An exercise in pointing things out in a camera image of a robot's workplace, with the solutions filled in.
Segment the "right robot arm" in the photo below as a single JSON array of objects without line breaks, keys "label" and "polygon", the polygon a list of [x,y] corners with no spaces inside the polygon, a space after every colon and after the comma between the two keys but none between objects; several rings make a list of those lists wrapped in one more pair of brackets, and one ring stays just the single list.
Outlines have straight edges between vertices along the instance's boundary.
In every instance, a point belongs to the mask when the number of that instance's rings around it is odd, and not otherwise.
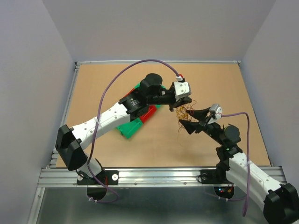
[{"label": "right robot arm", "polygon": [[249,158],[238,146],[240,131],[234,125],[221,126],[222,108],[214,104],[204,110],[187,110],[195,121],[180,119],[189,133],[204,132],[220,146],[216,148],[219,163],[215,169],[201,170],[198,182],[202,184],[234,184],[245,194],[243,213],[247,212],[249,200],[262,210],[270,224],[295,224],[299,221],[299,196],[290,183],[275,180]]}]

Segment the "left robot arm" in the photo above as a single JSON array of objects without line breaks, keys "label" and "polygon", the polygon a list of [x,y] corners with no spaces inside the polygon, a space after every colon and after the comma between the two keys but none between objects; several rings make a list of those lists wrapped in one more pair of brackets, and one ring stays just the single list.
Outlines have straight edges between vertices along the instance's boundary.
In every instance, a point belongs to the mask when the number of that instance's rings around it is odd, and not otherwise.
[{"label": "left robot arm", "polygon": [[102,166],[89,159],[84,150],[97,139],[114,128],[129,123],[146,114],[151,105],[168,105],[169,110],[190,103],[190,85],[181,76],[169,89],[162,86],[162,77],[148,74],[137,88],[115,103],[111,108],[82,124],[58,129],[56,150],[69,171],[80,170],[88,179],[98,184],[103,181]]}]

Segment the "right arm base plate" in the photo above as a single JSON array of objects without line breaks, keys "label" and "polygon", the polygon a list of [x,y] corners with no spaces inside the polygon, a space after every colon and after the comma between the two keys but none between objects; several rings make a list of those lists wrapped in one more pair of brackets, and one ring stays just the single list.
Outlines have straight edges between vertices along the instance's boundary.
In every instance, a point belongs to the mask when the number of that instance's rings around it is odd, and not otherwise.
[{"label": "right arm base plate", "polygon": [[202,184],[233,184],[227,179],[226,172],[218,169],[202,169],[197,177]]}]

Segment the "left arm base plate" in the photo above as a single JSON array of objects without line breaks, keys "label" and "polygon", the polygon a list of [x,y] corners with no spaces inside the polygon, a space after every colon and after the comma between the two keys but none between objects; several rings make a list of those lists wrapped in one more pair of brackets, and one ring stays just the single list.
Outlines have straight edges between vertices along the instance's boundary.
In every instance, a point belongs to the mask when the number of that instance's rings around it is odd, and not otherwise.
[{"label": "left arm base plate", "polygon": [[[99,185],[99,183],[93,178],[89,177],[82,171],[77,171],[77,185]],[[118,185],[119,171],[118,170],[106,170],[97,174],[96,177],[105,185]]]}]

